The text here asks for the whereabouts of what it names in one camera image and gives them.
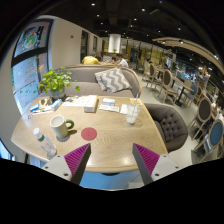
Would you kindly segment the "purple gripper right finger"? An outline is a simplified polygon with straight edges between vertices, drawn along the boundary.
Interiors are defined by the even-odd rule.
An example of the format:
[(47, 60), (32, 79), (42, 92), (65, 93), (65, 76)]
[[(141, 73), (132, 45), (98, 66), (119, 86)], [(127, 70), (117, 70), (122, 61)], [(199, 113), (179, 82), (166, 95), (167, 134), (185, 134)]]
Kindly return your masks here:
[(158, 155), (150, 149), (136, 143), (133, 144), (132, 153), (145, 185), (181, 169), (168, 154)]

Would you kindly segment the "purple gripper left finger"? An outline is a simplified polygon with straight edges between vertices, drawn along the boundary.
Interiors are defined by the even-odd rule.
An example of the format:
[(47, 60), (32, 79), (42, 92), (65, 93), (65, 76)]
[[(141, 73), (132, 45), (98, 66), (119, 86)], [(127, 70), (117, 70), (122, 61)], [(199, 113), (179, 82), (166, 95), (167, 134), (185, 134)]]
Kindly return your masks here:
[(42, 169), (79, 185), (91, 155), (91, 144), (85, 144), (66, 155), (56, 155)]

